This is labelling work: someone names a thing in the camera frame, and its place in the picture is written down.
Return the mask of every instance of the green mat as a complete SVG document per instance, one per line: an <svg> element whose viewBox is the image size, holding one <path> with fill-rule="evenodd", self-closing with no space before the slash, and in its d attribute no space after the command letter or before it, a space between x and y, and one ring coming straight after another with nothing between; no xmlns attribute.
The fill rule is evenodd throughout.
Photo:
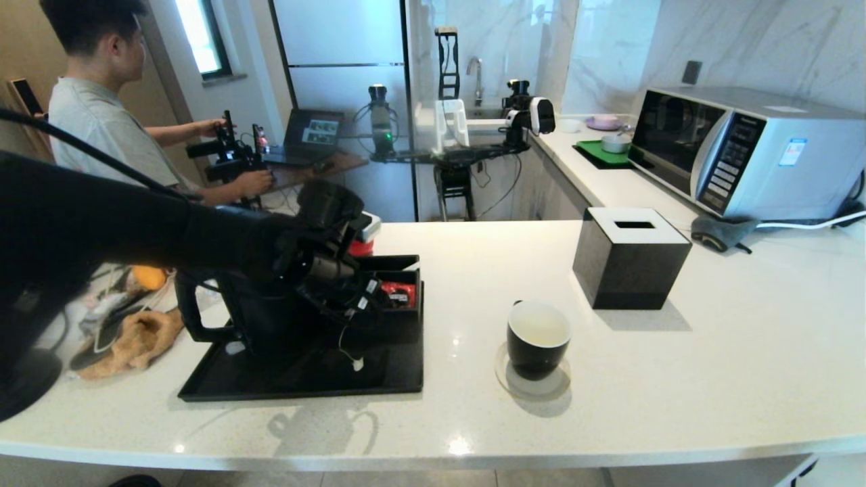
<svg viewBox="0 0 866 487"><path fill-rule="evenodd" d="M574 149L583 154L598 169L630 169L629 153L606 153L601 148L601 140L581 140Z"/></svg>

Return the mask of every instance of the man's arm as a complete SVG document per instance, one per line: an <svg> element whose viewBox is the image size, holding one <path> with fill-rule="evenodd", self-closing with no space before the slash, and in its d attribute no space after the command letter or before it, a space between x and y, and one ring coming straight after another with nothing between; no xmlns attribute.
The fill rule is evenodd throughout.
<svg viewBox="0 0 866 487"><path fill-rule="evenodd" d="M216 137L216 128L225 124L223 119L201 120L171 127L148 127L145 130L162 147L174 146L193 137Z"/></svg>
<svg viewBox="0 0 866 487"><path fill-rule="evenodd" d="M217 206L234 203L241 198L252 198L264 193L274 183L270 171L242 172L234 181L216 188L202 188L203 205Z"/></svg>

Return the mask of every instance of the gray t-shirt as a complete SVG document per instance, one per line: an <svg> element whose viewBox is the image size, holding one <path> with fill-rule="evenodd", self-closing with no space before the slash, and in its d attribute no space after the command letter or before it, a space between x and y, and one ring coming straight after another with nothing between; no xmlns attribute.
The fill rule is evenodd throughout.
<svg viewBox="0 0 866 487"><path fill-rule="evenodd" d="M48 104L48 121L144 173L161 185L186 185L156 140L123 108L117 94L99 83L60 78ZM58 166L140 185L78 149L51 139Z"/></svg>

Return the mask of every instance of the laptop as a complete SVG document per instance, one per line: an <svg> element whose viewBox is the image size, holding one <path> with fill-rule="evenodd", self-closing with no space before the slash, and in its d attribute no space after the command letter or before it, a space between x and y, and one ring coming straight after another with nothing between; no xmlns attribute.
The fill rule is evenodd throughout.
<svg viewBox="0 0 866 487"><path fill-rule="evenodd" d="M312 166L337 152L342 112L293 109L282 146L270 147L262 162L273 166Z"/></svg>

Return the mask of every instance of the white bowl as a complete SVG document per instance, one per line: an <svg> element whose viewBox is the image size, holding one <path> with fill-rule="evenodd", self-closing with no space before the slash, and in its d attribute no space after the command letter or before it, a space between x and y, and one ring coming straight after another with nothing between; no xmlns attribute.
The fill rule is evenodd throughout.
<svg viewBox="0 0 866 487"><path fill-rule="evenodd" d="M574 120L574 119L557 120L556 130L557 130L557 132L575 133L575 132L580 130L580 120Z"/></svg>
<svg viewBox="0 0 866 487"><path fill-rule="evenodd" d="M601 138L601 148L606 153L621 154L629 150L631 137L627 135L605 135Z"/></svg>

